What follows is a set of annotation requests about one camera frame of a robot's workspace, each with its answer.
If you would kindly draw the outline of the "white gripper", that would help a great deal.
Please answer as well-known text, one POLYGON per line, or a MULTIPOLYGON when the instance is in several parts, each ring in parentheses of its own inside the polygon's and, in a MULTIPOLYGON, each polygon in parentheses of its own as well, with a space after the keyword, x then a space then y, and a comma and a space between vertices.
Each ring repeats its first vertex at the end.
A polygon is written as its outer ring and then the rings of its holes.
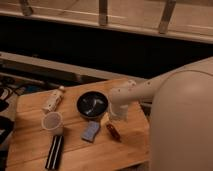
POLYGON ((128 105, 113 105, 109 106, 109 114, 106 113, 101 118, 100 124, 105 125, 111 120, 126 120, 128 105))

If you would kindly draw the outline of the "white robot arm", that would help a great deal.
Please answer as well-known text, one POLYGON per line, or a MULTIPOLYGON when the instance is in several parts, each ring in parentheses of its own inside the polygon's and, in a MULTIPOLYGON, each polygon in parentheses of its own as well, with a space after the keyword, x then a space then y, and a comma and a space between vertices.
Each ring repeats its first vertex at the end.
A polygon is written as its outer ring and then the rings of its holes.
POLYGON ((149 171, 213 171, 213 56, 110 89, 109 118, 150 101, 149 171))

